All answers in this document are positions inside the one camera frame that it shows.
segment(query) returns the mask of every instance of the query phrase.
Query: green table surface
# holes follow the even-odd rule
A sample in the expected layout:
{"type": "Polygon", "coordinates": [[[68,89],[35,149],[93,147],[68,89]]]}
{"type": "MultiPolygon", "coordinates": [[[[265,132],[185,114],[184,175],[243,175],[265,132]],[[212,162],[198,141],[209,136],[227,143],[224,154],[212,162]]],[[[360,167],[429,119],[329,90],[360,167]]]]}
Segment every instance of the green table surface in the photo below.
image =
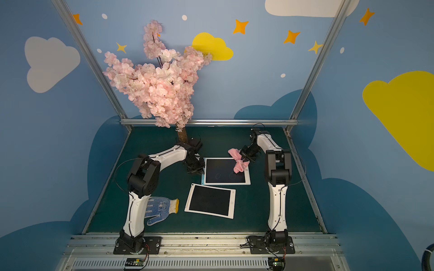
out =
{"type": "MultiPolygon", "coordinates": [[[[282,128],[267,127],[274,141],[282,148],[289,148],[282,128]]],[[[187,127],[189,137],[200,137],[202,157],[230,157],[230,148],[241,149],[250,144],[249,127],[187,127]]],[[[119,158],[117,166],[137,155],[154,154],[173,147],[177,133],[174,128],[135,127],[119,158]]],[[[152,226],[145,225],[146,232],[264,232],[270,211],[270,194],[264,179],[264,158],[250,163],[251,185],[220,186],[236,189],[233,219],[212,215],[184,212],[192,183],[201,183],[201,176],[188,174],[182,162],[161,171],[157,189],[153,196],[179,199],[178,213],[152,226]]],[[[119,167],[116,180],[126,189],[126,177],[133,161],[119,167]]],[[[286,194],[286,221],[289,232],[320,232],[320,227],[311,208],[295,163],[293,177],[286,194]]],[[[117,187],[113,176],[90,223],[88,232],[119,232],[126,218],[128,195],[117,187]]]]}

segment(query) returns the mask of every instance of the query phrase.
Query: white cloud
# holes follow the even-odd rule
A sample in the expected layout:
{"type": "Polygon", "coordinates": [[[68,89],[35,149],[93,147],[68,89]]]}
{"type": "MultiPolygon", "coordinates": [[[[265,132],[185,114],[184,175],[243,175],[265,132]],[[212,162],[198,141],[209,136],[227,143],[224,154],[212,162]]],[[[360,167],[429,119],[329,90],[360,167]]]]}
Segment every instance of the white cloud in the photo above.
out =
{"type": "MultiPolygon", "coordinates": [[[[359,0],[352,0],[347,9],[350,15],[359,0]]],[[[265,9],[276,16],[334,17],[341,0],[265,0],[265,9]]]]}
{"type": "Polygon", "coordinates": [[[44,93],[80,64],[80,53],[66,46],[60,39],[30,37],[24,46],[30,70],[29,86],[37,93],[44,93]]]}

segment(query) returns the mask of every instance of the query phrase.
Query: glove cuff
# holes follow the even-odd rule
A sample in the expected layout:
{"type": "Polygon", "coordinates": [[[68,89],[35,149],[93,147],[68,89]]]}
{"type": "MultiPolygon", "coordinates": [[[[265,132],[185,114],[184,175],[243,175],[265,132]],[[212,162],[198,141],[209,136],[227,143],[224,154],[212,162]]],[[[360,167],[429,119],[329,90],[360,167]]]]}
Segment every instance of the glove cuff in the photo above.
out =
{"type": "Polygon", "coordinates": [[[179,200],[178,199],[170,200],[169,214],[178,213],[178,206],[179,206],[179,200]]]}

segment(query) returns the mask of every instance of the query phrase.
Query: yellow cloud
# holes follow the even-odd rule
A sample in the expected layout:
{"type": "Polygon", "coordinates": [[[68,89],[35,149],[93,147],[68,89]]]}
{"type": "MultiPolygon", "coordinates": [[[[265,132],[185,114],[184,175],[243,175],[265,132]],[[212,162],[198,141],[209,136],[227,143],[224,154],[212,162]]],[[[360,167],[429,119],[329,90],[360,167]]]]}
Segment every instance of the yellow cloud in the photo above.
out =
{"type": "Polygon", "coordinates": [[[193,48],[204,54],[210,53],[213,60],[229,60],[233,56],[233,51],[226,47],[226,43],[221,38],[214,38],[209,33],[198,34],[192,44],[193,48]]]}
{"type": "Polygon", "coordinates": [[[416,71],[371,82],[363,100],[408,155],[434,171],[434,75],[416,71]]]}

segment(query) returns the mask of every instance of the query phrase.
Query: yellow star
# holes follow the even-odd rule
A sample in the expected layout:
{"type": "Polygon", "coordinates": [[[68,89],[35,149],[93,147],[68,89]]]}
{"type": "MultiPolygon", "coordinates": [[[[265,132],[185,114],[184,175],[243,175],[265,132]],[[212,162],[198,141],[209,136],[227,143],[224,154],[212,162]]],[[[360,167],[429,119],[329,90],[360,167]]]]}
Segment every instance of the yellow star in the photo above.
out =
{"type": "Polygon", "coordinates": [[[73,16],[74,16],[74,19],[76,20],[77,24],[83,25],[82,22],[80,21],[80,14],[74,14],[73,16]]]}
{"type": "Polygon", "coordinates": [[[236,22],[237,22],[237,26],[235,27],[235,30],[233,31],[233,33],[235,34],[235,33],[241,33],[241,34],[246,34],[246,25],[249,23],[249,22],[244,22],[244,23],[242,23],[242,22],[240,22],[240,21],[238,21],[238,20],[235,20],[236,22]]]}
{"type": "Polygon", "coordinates": [[[119,46],[118,51],[124,51],[125,54],[127,53],[127,52],[125,52],[125,47],[127,47],[126,45],[120,46],[119,43],[116,43],[116,44],[119,46]]]}
{"type": "Polygon", "coordinates": [[[368,23],[369,19],[372,17],[372,15],[374,15],[375,12],[369,12],[369,9],[366,10],[365,15],[363,16],[363,18],[360,19],[359,22],[364,23],[365,25],[368,23]]]}
{"type": "Polygon", "coordinates": [[[309,49],[308,51],[315,51],[315,54],[318,54],[318,49],[322,46],[322,44],[318,45],[318,43],[316,43],[315,41],[315,46],[313,46],[311,49],[309,49]]]}
{"type": "Polygon", "coordinates": [[[290,42],[292,44],[295,44],[298,34],[300,34],[300,32],[292,33],[290,30],[288,30],[288,37],[286,38],[286,40],[283,43],[290,42]]]}

